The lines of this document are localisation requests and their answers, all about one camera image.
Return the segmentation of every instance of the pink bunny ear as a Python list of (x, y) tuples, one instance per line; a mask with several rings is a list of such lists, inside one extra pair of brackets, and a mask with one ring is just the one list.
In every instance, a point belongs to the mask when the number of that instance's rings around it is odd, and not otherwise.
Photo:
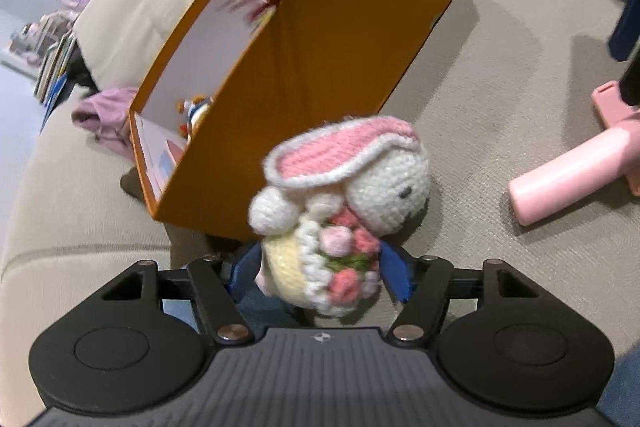
[(392, 116), (350, 120), (281, 143), (264, 161), (264, 175), (281, 188), (332, 185), (350, 178), (391, 147), (420, 148), (411, 124)]

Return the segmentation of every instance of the pink crochet flower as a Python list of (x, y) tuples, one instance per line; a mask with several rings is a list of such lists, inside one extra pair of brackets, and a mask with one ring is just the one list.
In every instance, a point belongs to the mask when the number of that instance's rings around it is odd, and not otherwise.
[(380, 251), (380, 242), (362, 227), (353, 231), (353, 246), (356, 251), (369, 256)]
[(347, 227), (326, 227), (320, 230), (320, 248), (331, 257), (351, 253), (351, 230)]
[(334, 274), (329, 283), (329, 296), (334, 304), (350, 304), (360, 295), (358, 272), (345, 268)]
[(329, 219), (329, 222), (333, 225), (340, 225), (341, 227), (349, 228), (355, 227), (359, 223), (358, 218), (346, 206), (344, 206), (334, 217)]

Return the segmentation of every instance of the purple cloth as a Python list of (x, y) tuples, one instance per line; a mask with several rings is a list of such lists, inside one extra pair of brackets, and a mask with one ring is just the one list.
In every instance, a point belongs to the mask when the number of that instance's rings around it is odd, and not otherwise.
[(78, 127), (95, 134), (95, 140), (133, 160), (129, 126), (129, 106), (137, 89), (107, 89), (82, 100), (71, 113), (71, 121)]

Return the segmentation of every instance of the crocheted bunny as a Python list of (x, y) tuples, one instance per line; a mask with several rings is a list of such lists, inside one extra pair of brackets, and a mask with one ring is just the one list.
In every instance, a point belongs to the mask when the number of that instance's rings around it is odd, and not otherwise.
[(429, 161), (411, 124), (390, 116), (328, 125), (275, 147), (249, 224), (262, 240), (267, 295), (342, 316), (380, 286), (379, 241), (426, 203)]

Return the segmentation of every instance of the blue object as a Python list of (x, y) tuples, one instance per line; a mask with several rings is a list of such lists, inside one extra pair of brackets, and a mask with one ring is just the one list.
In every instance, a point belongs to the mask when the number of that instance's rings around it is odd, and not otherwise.
[[(66, 73), (62, 74), (53, 84), (53, 87), (50, 90), (49, 96), (47, 97), (47, 100), (45, 100), (44, 103), (44, 107), (45, 107), (45, 113), (44, 113), (44, 118), (42, 120), (42, 127), (40, 128), (40, 132), (42, 132), (42, 130), (44, 129), (45, 124), (47, 123), (47, 120), (49, 120), (49, 117), (51, 116), (51, 113), (53, 112), (53, 110), (58, 107), (58, 99), (61, 98), (60, 94), (62, 93), (63, 90), (65, 90), (66, 86)], [(62, 98), (60, 100), (60, 102), (63, 102), (64, 100), (66, 100), (66, 98)]]
[(255, 276), (262, 264), (262, 248), (254, 243), (249, 250), (233, 265), (226, 290), (234, 302), (242, 301), (244, 295), (255, 286)]
[(640, 344), (616, 361), (598, 409), (619, 427), (640, 425)]
[(398, 301), (406, 304), (414, 293), (413, 270), (388, 243), (380, 241), (380, 275)]
[(640, 37), (640, 0), (626, 0), (625, 9), (609, 38), (609, 54), (622, 62), (629, 58)]

